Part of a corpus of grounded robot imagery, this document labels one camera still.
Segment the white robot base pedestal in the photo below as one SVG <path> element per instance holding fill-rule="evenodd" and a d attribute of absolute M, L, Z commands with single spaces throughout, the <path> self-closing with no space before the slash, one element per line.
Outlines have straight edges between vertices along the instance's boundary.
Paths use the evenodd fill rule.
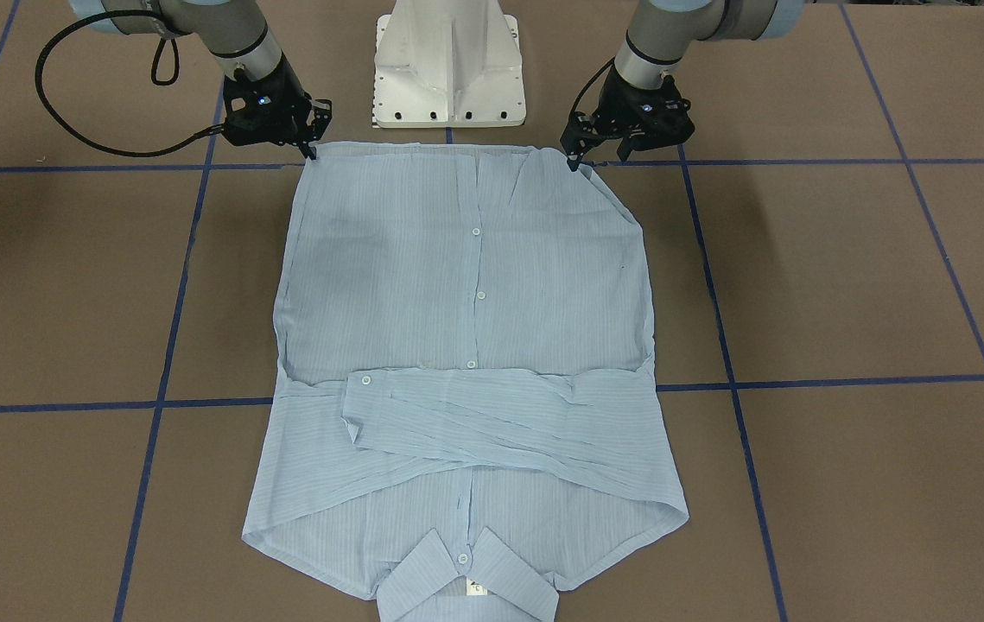
<path fill-rule="evenodd" d="M 499 129 L 527 118 L 515 16 L 498 1 L 397 1 L 376 23 L 378 129 Z"/>

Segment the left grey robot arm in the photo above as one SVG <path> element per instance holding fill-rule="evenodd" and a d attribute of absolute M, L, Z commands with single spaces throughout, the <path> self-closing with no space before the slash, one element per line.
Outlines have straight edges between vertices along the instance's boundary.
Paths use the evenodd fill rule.
<path fill-rule="evenodd" d="M 579 91 L 560 135 L 571 172 L 609 142 L 634 153 L 685 144 L 695 133 L 690 102 L 674 71 L 697 42 L 757 41 L 787 35 L 803 1 L 641 1 L 625 39 Z"/>

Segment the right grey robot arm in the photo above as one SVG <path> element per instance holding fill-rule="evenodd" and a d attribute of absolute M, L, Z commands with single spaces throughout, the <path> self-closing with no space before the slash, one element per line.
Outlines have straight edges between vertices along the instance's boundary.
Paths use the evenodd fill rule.
<path fill-rule="evenodd" d="M 61 30 L 39 53 L 35 88 L 39 101 L 67 133 L 100 152 L 132 158 L 160 157 L 208 136 L 222 136 L 234 146 L 291 145 L 315 159 L 315 143 L 333 118 L 333 103 L 315 99 L 303 90 L 281 43 L 255 1 L 72 1 L 77 21 Z M 67 36 L 85 27 L 120 35 L 157 35 L 151 72 L 156 86 L 171 86 L 177 78 L 157 78 L 164 48 L 179 54 L 177 39 L 197 35 L 223 72 L 225 117 L 210 129 L 184 141 L 152 150 L 128 152 L 80 135 L 49 104 L 44 71 L 49 53 Z"/>

